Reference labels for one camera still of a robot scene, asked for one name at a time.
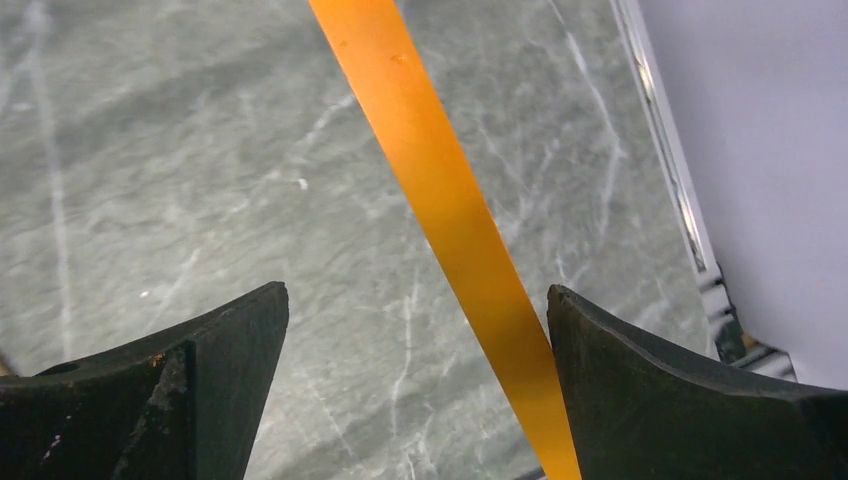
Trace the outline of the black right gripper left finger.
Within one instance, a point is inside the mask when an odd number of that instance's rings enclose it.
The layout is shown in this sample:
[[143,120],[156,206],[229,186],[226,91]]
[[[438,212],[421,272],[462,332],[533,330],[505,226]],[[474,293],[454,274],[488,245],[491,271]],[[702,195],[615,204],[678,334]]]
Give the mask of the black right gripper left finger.
[[1,380],[5,479],[241,479],[289,320],[281,282]]

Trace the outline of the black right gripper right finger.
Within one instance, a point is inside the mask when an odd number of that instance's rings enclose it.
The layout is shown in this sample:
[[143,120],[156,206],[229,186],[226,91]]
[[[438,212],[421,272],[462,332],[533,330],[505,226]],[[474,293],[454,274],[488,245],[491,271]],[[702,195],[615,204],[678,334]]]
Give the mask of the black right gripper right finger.
[[586,479],[843,479],[847,394],[748,372],[554,285],[547,322]]

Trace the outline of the orange picture frame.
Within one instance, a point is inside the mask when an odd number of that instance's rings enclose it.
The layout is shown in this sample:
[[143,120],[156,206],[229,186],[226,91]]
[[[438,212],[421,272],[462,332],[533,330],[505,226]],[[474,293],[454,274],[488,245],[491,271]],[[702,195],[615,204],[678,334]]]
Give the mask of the orange picture frame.
[[399,9],[311,7],[542,469],[579,478],[551,346]]

